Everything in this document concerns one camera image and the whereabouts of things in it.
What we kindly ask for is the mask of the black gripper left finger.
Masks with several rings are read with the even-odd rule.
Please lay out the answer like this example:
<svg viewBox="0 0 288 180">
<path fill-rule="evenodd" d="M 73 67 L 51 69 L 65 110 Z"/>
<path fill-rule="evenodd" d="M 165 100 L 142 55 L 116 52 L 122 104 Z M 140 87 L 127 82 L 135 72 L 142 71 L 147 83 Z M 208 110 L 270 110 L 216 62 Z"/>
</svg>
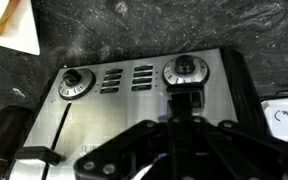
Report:
<svg viewBox="0 0 288 180">
<path fill-rule="evenodd" d="M 131 180 L 148 165 L 140 180 L 179 180 L 175 155 L 178 118 L 158 123 L 143 120 L 74 163 L 76 180 Z"/>
</svg>

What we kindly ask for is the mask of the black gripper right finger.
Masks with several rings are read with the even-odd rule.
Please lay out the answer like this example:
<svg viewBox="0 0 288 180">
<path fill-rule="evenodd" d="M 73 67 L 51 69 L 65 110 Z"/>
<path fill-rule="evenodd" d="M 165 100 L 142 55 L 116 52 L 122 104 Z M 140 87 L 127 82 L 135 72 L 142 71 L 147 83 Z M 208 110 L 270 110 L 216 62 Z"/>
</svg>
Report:
<svg viewBox="0 0 288 180">
<path fill-rule="evenodd" d="M 288 143 L 257 135 L 231 120 L 212 125 L 195 116 L 198 84 L 171 85 L 167 93 L 170 167 L 176 180 L 288 180 Z"/>
</svg>

